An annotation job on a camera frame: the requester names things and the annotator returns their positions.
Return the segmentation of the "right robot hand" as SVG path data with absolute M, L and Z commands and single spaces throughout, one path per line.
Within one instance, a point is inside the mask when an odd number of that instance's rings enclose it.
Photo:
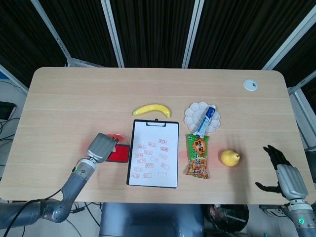
M 309 193 L 300 171 L 275 147 L 267 145 L 263 149 L 268 153 L 276 172 L 277 185 L 264 186 L 259 182 L 255 185 L 265 192 L 281 194 L 287 200 L 305 199 Z

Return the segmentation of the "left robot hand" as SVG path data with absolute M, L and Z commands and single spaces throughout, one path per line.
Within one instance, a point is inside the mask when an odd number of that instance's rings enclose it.
M 97 163 L 103 163 L 108 160 L 117 143 L 118 139 L 98 133 L 87 149 L 87 156 Z

